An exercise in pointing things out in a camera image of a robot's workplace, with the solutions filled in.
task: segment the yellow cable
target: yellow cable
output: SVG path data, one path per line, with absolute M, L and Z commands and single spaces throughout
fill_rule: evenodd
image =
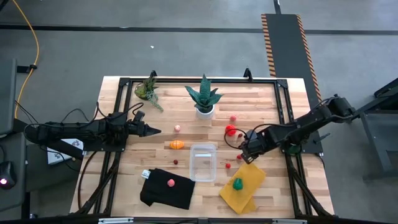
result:
M 36 53 L 35 63 L 33 63 L 33 64 L 36 65 L 37 60 L 39 59 L 39 53 L 40 53 L 39 41 L 37 40 L 36 33 L 35 33 L 35 31 L 33 30 L 33 28 L 32 28 L 32 26 L 31 26 L 29 20 L 26 18 L 26 16 L 25 16 L 24 12 L 22 11 L 22 9 L 19 7 L 17 1 L 16 1 L 16 0 L 12 0 L 12 1 L 14 2 L 15 6 L 17 6 L 19 12 L 20 12 L 20 13 L 22 14 L 22 16 L 24 17 L 24 19 L 25 19 L 27 25 L 29 26 L 30 30 L 31 30 L 32 33 L 33 33 L 33 37 L 35 38 L 36 47 L 37 47 L 37 53 Z M 32 74 L 33 74 L 33 70 L 34 70 L 33 68 L 30 69 L 29 75 L 26 77 L 26 79 L 25 79 L 25 81 L 24 81 L 24 84 L 22 84 L 22 88 L 21 88 L 21 90 L 20 90 L 20 92 L 19 92 L 19 96 L 18 96 L 18 100 L 17 100 L 18 103 L 19 103 L 19 101 L 21 100 L 22 93 L 24 92 L 25 84 L 27 83 L 27 81 L 28 81 L 28 79 L 30 78 L 30 76 L 32 76 Z M 18 112 L 18 104 L 17 104 L 16 107 L 15 107 L 15 113 L 14 113 L 14 117 L 15 117 L 15 118 L 18 117 L 18 115 L 17 115 L 18 113 L 17 113 L 17 112 Z

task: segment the small plant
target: small plant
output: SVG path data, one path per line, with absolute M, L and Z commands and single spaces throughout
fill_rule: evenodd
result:
M 223 96 L 222 94 L 216 94 L 218 88 L 210 91 L 210 85 L 211 81 L 207 80 L 206 75 L 203 74 L 199 92 L 193 90 L 190 86 L 185 86 L 189 95 L 196 103 L 195 107 L 202 113 L 209 113 L 213 109 L 214 104 Z
M 156 79 L 153 76 L 150 76 L 148 79 L 144 80 L 142 83 L 136 86 L 134 93 L 142 100 L 148 100 L 152 105 L 154 105 L 157 109 L 163 112 L 163 108 L 158 104 L 158 97 L 154 90 L 157 88 L 154 86 L 156 83 Z

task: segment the black cloth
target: black cloth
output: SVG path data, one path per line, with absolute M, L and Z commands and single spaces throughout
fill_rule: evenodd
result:
M 149 170 L 140 193 L 141 202 L 151 206 L 154 202 L 163 203 L 177 208 L 189 209 L 195 182 L 162 169 Z M 167 182 L 173 179 L 175 185 L 169 187 Z

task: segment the concrete floor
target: concrete floor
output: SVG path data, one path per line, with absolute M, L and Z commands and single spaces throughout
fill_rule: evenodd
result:
M 36 25 L 261 28 L 260 14 L 274 13 L 272 0 L 19 3 Z M 280 4 L 282 13 L 300 14 L 305 29 L 398 29 L 394 11 L 398 1 L 280 0 Z M 10 2 L 0 12 L 0 23 L 24 21 Z M 39 69 L 29 80 L 21 103 L 39 121 L 61 120 L 74 108 L 92 114 L 105 75 L 148 75 L 156 70 L 159 75 L 239 77 L 249 67 L 256 77 L 269 76 L 262 34 L 39 31 L 37 35 Z M 397 77 L 396 35 L 309 35 L 307 40 L 323 97 L 338 93 L 358 108 Z M 0 58 L 16 58 L 27 65 L 34 57 L 30 31 L 0 30 Z M 18 75 L 19 85 L 24 78 Z M 363 175 L 379 168 L 362 124 L 358 120 L 351 125 L 330 124 L 320 132 L 331 133 L 323 149 L 335 213 L 397 222 L 398 183 L 362 181 Z M 67 214 L 75 182 L 36 192 L 32 210 L 42 217 Z

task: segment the wooden tabletop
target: wooden tabletop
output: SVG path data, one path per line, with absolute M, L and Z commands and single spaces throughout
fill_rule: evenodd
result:
M 104 113 L 112 113 L 120 77 L 104 77 L 98 101 Z M 301 78 L 288 78 L 290 97 L 295 118 L 309 111 L 304 81 Z M 279 123 L 276 110 L 274 88 L 270 84 L 219 84 L 218 93 L 224 94 L 216 105 L 213 119 L 199 120 L 195 116 L 194 102 L 184 85 L 198 90 L 199 83 L 158 83 L 155 90 L 159 104 L 164 108 L 161 113 L 149 102 L 140 110 L 145 112 L 144 121 L 151 127 L 161 129 L 161 134 L 140 138 L 129 136 L 126 151 L 122 153 L 118 180 L 113 201 L 112 216 L 129 217 L 213 217 L 213 218 L 292 218 L 294 217 L 286 162 L 278 149 L 258 157 L 254 163 L 266 172 L 265 181 L 256 190 L 254 201 L 257 210 L 244 215 L 237 215 L 219 196 L 220 189 L 233 176 L 243 161 L 236 159 L 239 150 L 228 147 L 223 139 L 225 126 L 232 124 L 229 117 L 235 114 L 238 118 L 233 124 L 247 131 L 262 123 Z M 124 105 L 123 93 L 121 108 Z M 141 102 L 132 94 L 131 104 Z M 174 126 L 181 126 L 181 131 L 174 132 Z M 182 149 L 169 148 L 170 141 L 181 140 L 185 143 Z M 238 146 L 241 139 L 237 135 L 228 141 Z M 154 203 L 148 207 L 139 198 L 144 178 L 144 169 L 159 168 L 189 178 L 190 147 L 194 143 L 210 142 L 217 147 L 217 170 L 214 182 L 197 182 L 193 191 L 189 210 Z M 88 165 L 81 188 L 84 203 L 98 185 L 104 153 L 97 153 Z M 328 184 L 321 160 L 309 154 L 302 155 L 307 178 L 307 185 L 324 208 L 333 213 Z M 301 190 L 300 208 L 304 211 Z M 73 198 L 71 212 L 77 210 L 77 193 Z

